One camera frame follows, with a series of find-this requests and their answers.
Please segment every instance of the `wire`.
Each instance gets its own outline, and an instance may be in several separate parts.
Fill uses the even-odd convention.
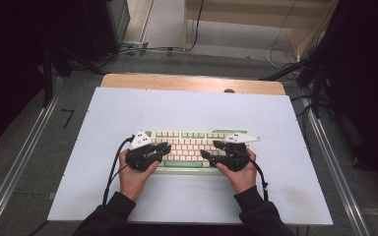
[[[130,52],[138,52],[138,51],[159,51],[159,52],[182,52],[186,53],[183,48],[181,47],[148,47],[148,48],[132,48],[132,49],[126,49],[122,50],[116,55],[123,55]]]
[[[277,65],[275,65],[275,63],[272,62],[272,53],[270,54],[270,57],[269,57],[269,52],[273,51],[273,49],[277,48],[277,47],[280,47],[280,46],[286,46],[286,45],[292,45],[292,44],[296,44],[299,48],[299,43],[284,43],[284,44],[280,44],[280,45],[274,45],[272,48],[270,48],[269,50],[267,50],[266,52],[266,58],[268,59],[268,61],[276,68],[280,69],[280,70],[283,70],[284,68],[281,68],[281,67],[278,67]]]
[[[202,3],[201,3],[201,8],[199,9],[199,14],[198,14],[198,21],[196,23],[196,31],[195,31],[195,40],[192,44],[192,47],[189,49],[189,51],[192,51],[192,49],[195,47],[196,45],[196,42],[198,41],[198,28],[199,28],[199,22],[201,20],[201,14],[202,14],[202,8],[204,7],[204,0],[202,0]]]
[[[127,142],[133,142],[134,140],[134,137],[135,136],[132,136],[128,139],[126,139],[124,142],[122,142],[122,144],[119,146],[118,148],[118,151],[116,152],[115,154],[115,158],[113,160],[113,164],[112,164],[112,168],[111,168],[111,171],[109,173],[109,178],[108,178],[108,183],[106,184],[106,189],[105,189],[105,192],[103,193],[103,200],[102,200],[102,205],[105,206],[106,205],[106,200],[108,198],[108,193],[109,193],[109,186],[110,184],[112,183],[114,177],[119,173],[119,171],[123,170],[125,167],[127,167],[127,165],[125,165],[124,167],[122,167],[115,175],[114,177],[112,177],[113,175],[113,171],[115,169],[115,166],[116,166],[116,161],[118,160],[118,156],[119,156],[119,153],[121,152],[122,148],[124,147],[124,145],[127,143]]]
[[[30,236],[34,236],[36,235],[47,223],[49,223],[50,221],[49,220],[45,220],[44,222],[42,222],[38,228],[36,228],[36,230],[30,234]]]
[[[275,39],[275,43],[273,44],[273,47],[272,47],[272,48],[275,48],[276,43],[278,42],[278,38],[279,38],[279,36],[281,36],[282,29],[284,28],[284,23],[286,22],[287,17],[288,17],[288,16],[290,15],[290,13],[292,12],[293,7],[294,7],[294,5],[296,4],[296,2],[297,2],[297,0],[294,0],[292,6],[290,7],[289,12],[288,12],[287,15],[284,17],[284,20],[283,20],[283,23],[282,23],[281,29],[279,30],[279,34],[278,34],[278,36],[276,37],[276,39]]]
[[[266,183],[265,181],[265,176],[263,174],[263,171],[262,169],[260,168],[260,166],[256,163],[256,161],[254,161],[252,158],[249,157],[249,160],[250,162],[254,165],[254,167],[256,168],[257,172],[259,172],[260,174],[260,177],[262,178],[262,186],[263,186],[263,199],[264,201],[268,202],[269,201],[269,194],[268,194],[268,189],[267,189],[267,186],[269,185],[269,183]]]
[[[309,144],[308,135],[306,134],[306,124],[308,123],[309,111],[311,110],[312,106],[309,105],[306,108],[306,114],[302,116],[302,127],[303,127],[303,139],[305,140],[306,146],[308,147],[309,157],[312,160],[312,152],[311,152],[311,145]]]
[[[295,100],[298,100],[300,98],[311,98],[311,97],[312,97],[312,95],[301,95],[301,96],[291,98],[290,101],[295,101]]]

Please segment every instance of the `person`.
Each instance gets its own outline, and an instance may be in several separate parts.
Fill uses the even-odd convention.
[[[126,166],[125,155],[128,150],[119,154],[120,168]],[[247,149],[248,154],[256,160],[256,154]],[[145,172],[138,172],[127,166],[119,172],[120,190],[115,192],[106,206],[98,206],[77,228],[74,236],[88,235],[135,235],[127,231],[127,219],[142,194],[147,179],[156,171],[158,161],[154,162]],[[218,163],[217,169],[225,175],[233,190],[241,213],[239,217],[251,235],[292,236],[291,230],[281,221],[279,212],[271,202],[265,202],[259,195],[256,186],[257,170],[248,163],[242,170],[232,172],[225,165]],[[156,235],[154,230],[149,234]]]

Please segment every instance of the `metal rail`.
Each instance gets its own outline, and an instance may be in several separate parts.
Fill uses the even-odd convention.
[[[9,170],[7,176],[5,177],[2,185],[0,186],[0,216],[5,209],[6,204],[9,202],[12,193],[14,192],[17,183],[23,174],[24,169],[27,166],[27,163],[30,160],[33,149],[41,136],[42,131],[47,124],[47,121],[54,109],[55,104],[57,103],[60,90],[63,89],[64,83],[63,80],[59,77],[56,81],[56,93],[53,98],[50,100],[46,108],[42,108],[38,118],[36,119],[29,136],[24,142],[23,147],[18,153],[17,158],[15,159],[11,169]]]
[[[309,105],[309,99],[303,99],[303,103],[305,106]],[[310,110],[309,115],[312,128],[324,154],[325,160],[327,161],[334,183],[336,184],[337,190],[339,191],[340,197],[343,201],[343,205],[351,223],[351,227],[354,230],[354,234],[356,236],[370,236],[370,232],[363,219],[363,215],[348,185],[346,176],[337,162],[336,154],[334,153],[333,148],[327,138],[321,120],[315,117],[312,110]]]

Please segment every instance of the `green keycap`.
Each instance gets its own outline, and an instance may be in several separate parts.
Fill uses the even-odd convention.
[[[202,168],[202,162],[198,161],[165,161],[165,167]]]

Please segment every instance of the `keyboard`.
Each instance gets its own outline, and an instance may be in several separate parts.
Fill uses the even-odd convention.
[[[146,130],[145,133],[156,145],[168,142],[171,151],[164,155],[156,173],[171,174],[215,174],[220,173],[210,166],[210,162],[201,156],[200,150],[212,155],[225,155],[225,151],[214,147],[213,141],[223,141],[225,136],[233,133],[247,134],[245,130],[212,130],[212,131],[171,131]]]

